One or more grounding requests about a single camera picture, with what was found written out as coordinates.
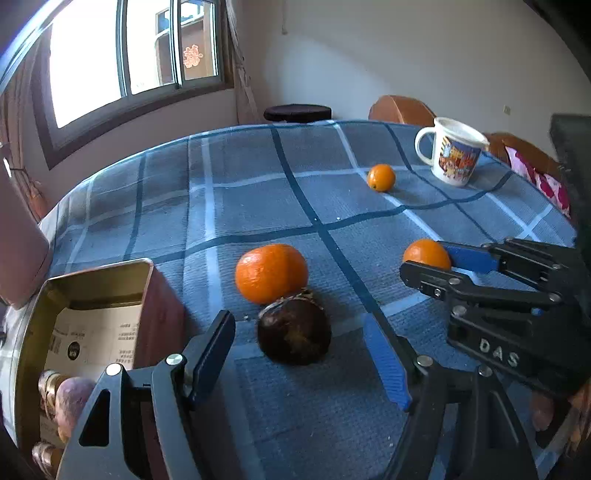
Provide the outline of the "dark brown mangosteen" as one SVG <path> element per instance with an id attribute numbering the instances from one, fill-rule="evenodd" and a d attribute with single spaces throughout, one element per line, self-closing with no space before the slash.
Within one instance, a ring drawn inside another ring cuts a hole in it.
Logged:
<path id="1" fill-rule="evenodd" d="M 264 307 L 259 312 L 256 334 L 263 354 L 287 366 L 322 361 L 332 342 L 329 317 L 308 288 Z"/>

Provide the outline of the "medium orange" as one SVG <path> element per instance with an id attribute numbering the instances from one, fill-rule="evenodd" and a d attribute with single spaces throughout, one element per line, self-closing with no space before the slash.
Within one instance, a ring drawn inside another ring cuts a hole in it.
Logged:
<path id="1" fill-rule="evenodd" d="M 452 269 L 452 261 L 446 249 L 439 242 L 427 238 L 410 244 L 404 252 L 403 261 L 412 261 L 443 270 Z"/>

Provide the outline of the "white printed mug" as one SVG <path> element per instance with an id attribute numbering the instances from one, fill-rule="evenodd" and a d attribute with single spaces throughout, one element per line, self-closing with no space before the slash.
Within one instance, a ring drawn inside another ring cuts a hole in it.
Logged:
<path id="1" fill-rule="evenodd" d="M 433 136 L 430 156 L 421 151 L 421 142 L 428 135 Z M 417 156 L 431 167 L 436 178 L 454 187 L 469 183 L 481 153 L 489 146 L 480 131 L 447 117 L 436 117 L 432 127 L 422 128 L 415 137 Z"/>

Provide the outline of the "purple passion fruit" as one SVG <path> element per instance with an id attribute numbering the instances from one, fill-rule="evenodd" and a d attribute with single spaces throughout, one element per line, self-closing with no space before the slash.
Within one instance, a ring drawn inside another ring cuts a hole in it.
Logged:
<path id="1" fill-rule="evenodd" d="M 54 420 L 63 443 L 71 438 L 94 387 L 93 380 L 83 377 L 67 378 L 59 385 L 55 396 Z"/>

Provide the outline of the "tan longan fruit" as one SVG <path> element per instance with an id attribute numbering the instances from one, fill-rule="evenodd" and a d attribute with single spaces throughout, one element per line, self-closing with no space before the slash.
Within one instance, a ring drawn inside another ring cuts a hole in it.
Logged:
<path id="1" fill-rule="evenodd" d="M 38 379 L 37 388 L 40 395 L 40 408 L 49 420 L 55 418 L 57 391 L 68 378 L 68 375 L 47 369 L 41 373 Z"/>
<path id="2" fill-rule="evenodd" d="M 34 463 L 46 479 L 55 479 L 64 450 L 47 442 L 37 442 L 32 448 Z"/>

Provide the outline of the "blue plaid tablecloth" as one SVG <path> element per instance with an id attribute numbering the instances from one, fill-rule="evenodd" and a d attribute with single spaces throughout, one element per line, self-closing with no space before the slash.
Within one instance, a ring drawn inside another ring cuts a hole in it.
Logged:
<path id="1" fill-rule="evenodd" d="M 430 239 L 508 237 L 569 246 L 569 220 L 489 154 L 465 187 L 419 159 L 414 127 L 328 121 L 236 127 L 121 160 L 57 205 L 52 276 L 153 266 L 185 317 L 153 327 L 160 354 L 214 315 L 236 336 L 205 405 L 204 442 L 224 479 L 378 479 L 406 415 L 363 343 L 378 307 L 440 363 L 474 361 L 446 342 L 444 306 L 406 287 L 405 250 Z"/>

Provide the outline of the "brown leather sofa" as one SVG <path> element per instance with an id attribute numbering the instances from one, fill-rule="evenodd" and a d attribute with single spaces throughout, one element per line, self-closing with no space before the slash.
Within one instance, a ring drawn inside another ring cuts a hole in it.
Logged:
<path id="1" fill-rule="evenodd" d="M 510 165 L 508 148 L 516 150 L 525 160 L 541 173 L 560 180 L 559 164 L 532 143 L 508 132 L 485 133 L 489 141 L 489 152 L 503 163 Z"/>

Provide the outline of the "small far orange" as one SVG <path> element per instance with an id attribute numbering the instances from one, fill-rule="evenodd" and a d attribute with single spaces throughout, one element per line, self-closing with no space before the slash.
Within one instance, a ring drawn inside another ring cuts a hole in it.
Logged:
<path id="1" fill-rule="evenodd" d="M 370 189 L 380 193 L 388 192 L 396 184 L 396 174 L 388 164 L 378 164 L 370 168 L 367 176 Z"/>

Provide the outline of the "pink white cloth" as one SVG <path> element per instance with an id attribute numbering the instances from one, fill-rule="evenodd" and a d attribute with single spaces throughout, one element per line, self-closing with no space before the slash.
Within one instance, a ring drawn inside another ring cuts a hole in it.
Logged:
<path id="1" fill-rule="evenodd" d="M 516 149 L 506 146 L 512 170 L 534 185 L 565 217 L 571 218 L 570 199 L 566 188 L 548 173 L 542 173 Z"/>

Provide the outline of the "large orange mandarin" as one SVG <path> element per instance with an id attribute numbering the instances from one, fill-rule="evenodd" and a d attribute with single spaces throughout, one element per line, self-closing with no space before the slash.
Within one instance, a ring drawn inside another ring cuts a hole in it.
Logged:
<path id="1" fill-rule="evenodd" d="M 308 264 L 293 246 L 270 244 L 240 257 L 235 286 L 242 297 L 266 305 L 293 295 L 308 285 Z"/>

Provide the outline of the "red gold tin box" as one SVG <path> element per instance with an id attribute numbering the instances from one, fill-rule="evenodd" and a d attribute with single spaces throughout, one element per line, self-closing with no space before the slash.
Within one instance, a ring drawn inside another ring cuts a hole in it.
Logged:
<path id="1" fill-rule="evenodd" d="M 14 397 L 16 443 L 30 453 L 47 440 L 61 446 L 38 381 L 45 370 L 97 380 L 107 365 L 157 364 L 184 344 L 184 308 L 149 259 L 48 279 L 24 330 Z"/>

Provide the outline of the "window with dark frame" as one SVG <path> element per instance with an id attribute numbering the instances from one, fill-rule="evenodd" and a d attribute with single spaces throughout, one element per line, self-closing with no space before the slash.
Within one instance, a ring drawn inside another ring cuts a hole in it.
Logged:
<path id="1" fill-rule="evenodd" d="M 224 1 L 62 2 L 31 80 L 47 167 L 142 115 L 231 88 L 230 60 Z"/>

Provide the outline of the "pink curtain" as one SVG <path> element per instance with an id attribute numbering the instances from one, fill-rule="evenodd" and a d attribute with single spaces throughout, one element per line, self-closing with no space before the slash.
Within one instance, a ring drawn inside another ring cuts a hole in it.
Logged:
<path id="1" fill-rule="evenodd" d="M 39 227 L 48 213 L 40 184 L 29 173 L 26 103 L 37 54 L 36 41 L 1 94 L 1 300 L 20 309 L 43 283 L 52 258 Z"/>

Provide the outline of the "dark round stool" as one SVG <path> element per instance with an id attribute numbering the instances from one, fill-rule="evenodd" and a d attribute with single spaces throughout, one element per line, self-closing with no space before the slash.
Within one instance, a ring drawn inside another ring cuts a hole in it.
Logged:
<path id="1" fill-rule="evenodd" d="M 315 104 L 284 104 L 266 108 L 263 118 L 269 122 L 314 123 L 332 119 L 332 109 Z"/>

